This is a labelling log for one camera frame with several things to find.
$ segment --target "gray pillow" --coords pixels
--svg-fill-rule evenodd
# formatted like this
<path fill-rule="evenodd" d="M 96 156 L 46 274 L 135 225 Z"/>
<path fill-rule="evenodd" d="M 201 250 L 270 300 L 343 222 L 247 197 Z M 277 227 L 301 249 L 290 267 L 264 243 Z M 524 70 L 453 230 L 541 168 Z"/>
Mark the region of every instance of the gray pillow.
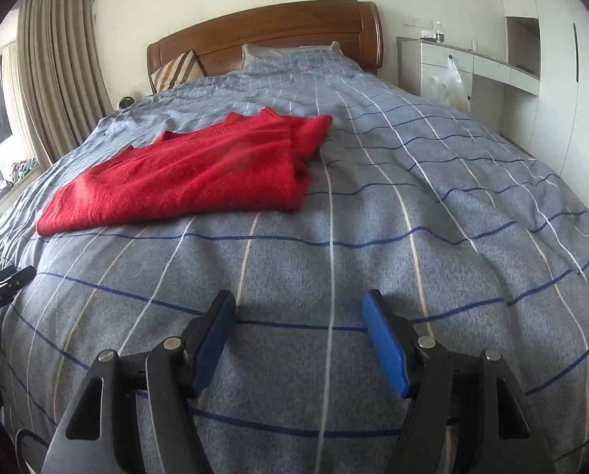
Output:
<path fill-rule="evenodd" d="M 270 58 L 271 56 L 283 56 L 302 50 L 323 50 L 324 52 L 342 53 L 341 45 L 334 41 L 331 46 L 300 46 L 298 48 L 270 48 L 246 43 L 242 46 L 242 69 L 258 58 Z"/>

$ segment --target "blue gripper pad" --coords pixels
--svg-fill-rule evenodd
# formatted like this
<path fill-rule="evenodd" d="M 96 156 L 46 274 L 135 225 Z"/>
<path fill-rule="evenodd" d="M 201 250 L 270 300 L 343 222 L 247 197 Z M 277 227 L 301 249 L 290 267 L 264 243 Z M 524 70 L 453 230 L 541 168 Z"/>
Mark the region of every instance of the blue gripper pad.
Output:
<path fill-rule="evenodd" d="M 382 372 L 387 377 L 387 383 L 401 397 L 406 397 L 410 389 L 406 353 L 393 335 L 393 331 L 371 291 L 366 293 L 363 299 L 363 319 L 369 337 L 373 341 Z"/>
<path fill-rule="evenodd" d="M 224 344 L 229 338 L 234 323 L 235 296 L 229 292 L 193 357 L 193 381 L 191 387 L 196 394 L 199 394 L 211 383 L 215 367 L 217 367 Z"/>

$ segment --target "cable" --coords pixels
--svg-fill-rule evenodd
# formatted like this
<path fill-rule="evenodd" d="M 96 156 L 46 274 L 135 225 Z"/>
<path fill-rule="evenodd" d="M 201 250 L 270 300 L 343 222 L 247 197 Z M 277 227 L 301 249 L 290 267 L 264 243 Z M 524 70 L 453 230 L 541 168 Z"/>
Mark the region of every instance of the cable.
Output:
<path fill-rule="evenodd" d="M 21 429 L 18 431 L 15 435 L 15 460 L 18 463 L 18 470 L 20 471 L 20 474 L 31 474 L 22 454 L 22 441 L 27 437 L 32 438 L 37 443 L 43 445 L 45 448 L 49 448 L 49 445 L 44 441 L 44 439 L 32 431 L 26 429 Z"/>

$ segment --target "plastic bag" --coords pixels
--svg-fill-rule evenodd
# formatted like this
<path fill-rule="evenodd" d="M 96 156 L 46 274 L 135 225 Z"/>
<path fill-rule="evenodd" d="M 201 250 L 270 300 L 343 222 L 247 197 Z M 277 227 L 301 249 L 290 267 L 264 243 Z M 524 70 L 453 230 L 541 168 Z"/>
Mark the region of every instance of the plastic bag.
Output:
<path fill-rule="evenodd" d="M 452 58 L 448 58 L 448 69 L 443 76 L 431 76 L 429 96 L 432 101 L 470 115 L 470 101 L 461 82 L 461 75 Z"/>

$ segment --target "striped pillow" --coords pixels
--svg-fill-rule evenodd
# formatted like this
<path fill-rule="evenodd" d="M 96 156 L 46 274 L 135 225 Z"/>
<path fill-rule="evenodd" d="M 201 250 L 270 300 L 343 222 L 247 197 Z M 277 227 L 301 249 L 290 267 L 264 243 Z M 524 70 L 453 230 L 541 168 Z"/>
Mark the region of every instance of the striped pillow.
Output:
<path fill-rule="evenodd" d="M 151 75 L 151 80 L 154 92 L 160 93 L 203 76 L 195 53 L 189 50 L 158 69 Z"/>

